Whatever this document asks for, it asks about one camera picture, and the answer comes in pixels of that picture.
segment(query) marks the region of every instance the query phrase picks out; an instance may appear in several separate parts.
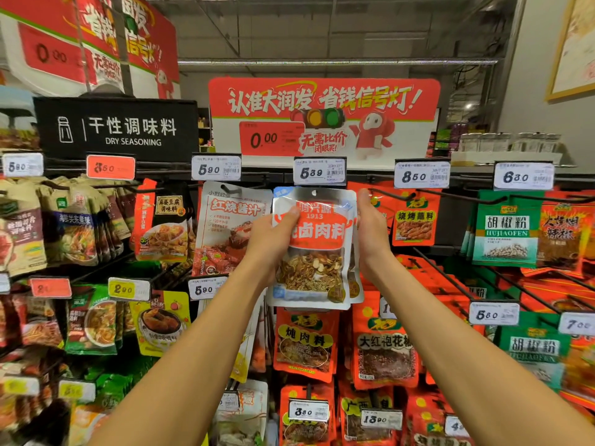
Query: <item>person's right hand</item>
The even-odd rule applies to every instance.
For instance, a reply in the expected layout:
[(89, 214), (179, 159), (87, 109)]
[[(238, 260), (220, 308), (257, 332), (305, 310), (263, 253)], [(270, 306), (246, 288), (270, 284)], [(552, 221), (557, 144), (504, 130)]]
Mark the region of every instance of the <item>person's right hand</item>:
[(372, 280), (383, 260), (394, 259), (390, 250), (386, 219), (370, 203), (368, 189), (358, 192), (359, 267), (368, 280)]

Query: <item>framed picture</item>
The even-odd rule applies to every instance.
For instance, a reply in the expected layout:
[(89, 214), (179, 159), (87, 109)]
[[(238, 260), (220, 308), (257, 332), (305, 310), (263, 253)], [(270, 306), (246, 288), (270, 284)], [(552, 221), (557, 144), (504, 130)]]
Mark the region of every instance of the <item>framed picture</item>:
[(570, 0), (546, 100), (595, 90), (595, 0)]

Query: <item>promotional sign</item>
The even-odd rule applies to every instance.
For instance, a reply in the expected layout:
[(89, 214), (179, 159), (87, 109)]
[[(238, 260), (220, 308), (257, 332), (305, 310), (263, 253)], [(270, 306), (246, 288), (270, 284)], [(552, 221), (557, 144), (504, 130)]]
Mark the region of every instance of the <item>promotional sign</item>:
[(44, 95), (123, 89), (111, 0), (0, 0), (11, 73)]
[(190, 162), (198, 144), (194, 100), (38, 97), (33, 102), (47, 157), (113, 153), (137, 161)]
[(244, 166), (291, 167), (295, 156), (345, 156), (349, 169), (392, 170), (425, 157), (440, 83), (373, 78), (214, 78), (220, 153)]
[(175, 27), (145, 0), (122, 0), (134, 96), (180, 98)]

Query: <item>green seasoning packet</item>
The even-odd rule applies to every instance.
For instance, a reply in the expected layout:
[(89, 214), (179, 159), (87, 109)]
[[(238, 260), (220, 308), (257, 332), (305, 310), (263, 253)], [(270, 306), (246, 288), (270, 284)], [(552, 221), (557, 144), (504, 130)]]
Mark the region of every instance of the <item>green seasoning packet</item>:
[(570, 335), (558, 332), (560, 315), (521, 312), (519, 325), (502, 327), (499, 347), (554, 391), (561, 388)]
[(107, 285), (74, 286), (68, 301), (65, 350), (75, 355), (115, 355), (116, 302)]
[(480, 204), (473, 248), (473, 264), (535, 268), (541, 216), (541, 200), (519, 199), (515, 195), (543, 197), (542, 191), (480, 191), (480, 199), (496, 205)]

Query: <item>hand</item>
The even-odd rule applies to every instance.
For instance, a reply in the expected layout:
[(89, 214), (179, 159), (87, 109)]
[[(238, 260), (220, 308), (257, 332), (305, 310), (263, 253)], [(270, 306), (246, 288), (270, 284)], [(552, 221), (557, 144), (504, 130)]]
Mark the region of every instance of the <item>hand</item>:
[(263, 288), (274, 281), (299, 216), (300, 210), (294, 206), (275, 227), (272, 226), (272, 215), (261, 217), (252, 224), (246, 255), (240, 265), (253, 265), (253, 272), (257, 273), (256, 277)]
[(386, 219), (370, 203), (368, 189), (358, 191), (359, 268), (373, 281), (374, 270), (385, 260), (394, 259), (386, 232)]

